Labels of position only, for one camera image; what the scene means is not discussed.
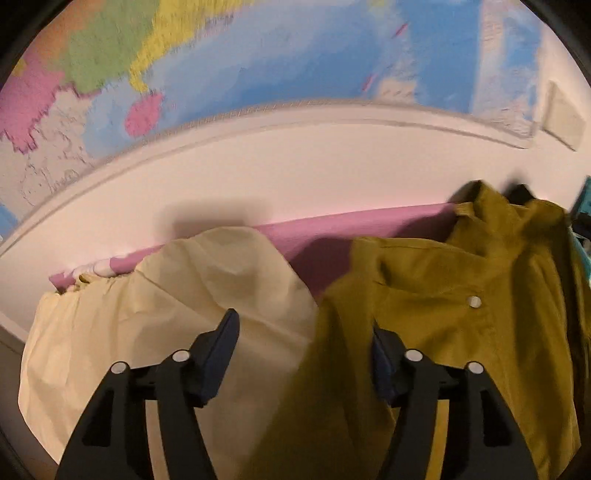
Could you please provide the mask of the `white wall socket panel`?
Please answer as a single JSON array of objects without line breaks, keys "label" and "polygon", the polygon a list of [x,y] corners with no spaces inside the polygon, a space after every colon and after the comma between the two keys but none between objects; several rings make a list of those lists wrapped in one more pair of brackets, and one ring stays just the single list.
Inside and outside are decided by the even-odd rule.
[{"label": "white wall socket panel", "polygon": [[586,130],[586,121],[560,87],[552,82],[542,129],[567,146],[578,151]]}]

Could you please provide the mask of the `cream beige garment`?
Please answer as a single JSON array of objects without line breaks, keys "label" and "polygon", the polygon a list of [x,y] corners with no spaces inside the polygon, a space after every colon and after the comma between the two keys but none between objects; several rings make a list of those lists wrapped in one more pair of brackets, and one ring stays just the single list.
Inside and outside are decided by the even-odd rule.
[{"label": "cream beige garment", "polygon": [[19,409],[59,460],[84,407],[117,361],[153,365],[214,329],[228,309],[238,344],[198,416],[221,479],[235,479],[276,414],[314,337],[317,305],[263,234],[224,227],[177,240],[124,276],[45,294],[21,363]]}]

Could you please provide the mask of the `teal perforated plastic basket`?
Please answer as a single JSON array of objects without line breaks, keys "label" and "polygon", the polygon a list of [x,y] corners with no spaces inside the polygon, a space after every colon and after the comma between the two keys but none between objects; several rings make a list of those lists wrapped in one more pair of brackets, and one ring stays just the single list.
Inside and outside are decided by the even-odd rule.
[{"label": "teal perforated plastic basket", "polygon": [[587,177],[570,213],[575,248],[581,258],[587,281],[591,279],[591,178]]}]

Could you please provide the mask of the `mustard olive button shirt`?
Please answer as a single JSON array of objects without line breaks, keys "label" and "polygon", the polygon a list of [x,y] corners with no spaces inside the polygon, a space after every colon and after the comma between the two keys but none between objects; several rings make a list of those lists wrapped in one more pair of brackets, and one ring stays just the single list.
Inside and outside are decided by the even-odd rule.
[{"label": "mustard olive button shirt", "polygon": [[543,479],[590,425],[590,287],[566,211],[466,186],[444,241],[363,237],[325,290],[317,333],[242,479],[373,479],[396,416],[370,378],[373,330],[431,360],[482,363]]}]

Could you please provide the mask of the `colourful wall map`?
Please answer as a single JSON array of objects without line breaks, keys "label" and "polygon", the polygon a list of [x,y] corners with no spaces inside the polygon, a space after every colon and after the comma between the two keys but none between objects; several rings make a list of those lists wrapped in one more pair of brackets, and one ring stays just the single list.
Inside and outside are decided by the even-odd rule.
[{"label": "colourful wall map", "polygon": [[1,91],[1,232],[146,136],[257,105],[410,103],[528,138],[542,53],[518,1],[75,1]]}]

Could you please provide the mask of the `black garment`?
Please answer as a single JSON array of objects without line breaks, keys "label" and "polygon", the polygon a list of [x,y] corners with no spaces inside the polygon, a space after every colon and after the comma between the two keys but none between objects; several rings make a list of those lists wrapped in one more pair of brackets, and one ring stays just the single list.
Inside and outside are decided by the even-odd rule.
[{"label": "black garment", "polygon": [[516,183],[507,187],[504,192],[504,197],[510,204],[518,206],[525,206],[530,201],[536,200],[536,197],[532,194],[527,185]]}]

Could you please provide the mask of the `pink bed sheet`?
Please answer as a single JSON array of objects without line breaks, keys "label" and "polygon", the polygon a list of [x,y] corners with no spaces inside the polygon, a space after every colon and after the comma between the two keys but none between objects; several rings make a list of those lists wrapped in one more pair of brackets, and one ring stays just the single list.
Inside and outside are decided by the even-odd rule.
[{"label": "pink bed sheet", "polygon": [[156,249],[107,261],[103,273],[50,277],[76,301],[106,300],[149,291],[185,304],[198,295],[229,306],[252,295],[267,300],[291,293],[318,298],[351,269],[356,238],[445,241],[457,216],[452,203],[378,209],[297,219],[271,225],[212,228]]}]

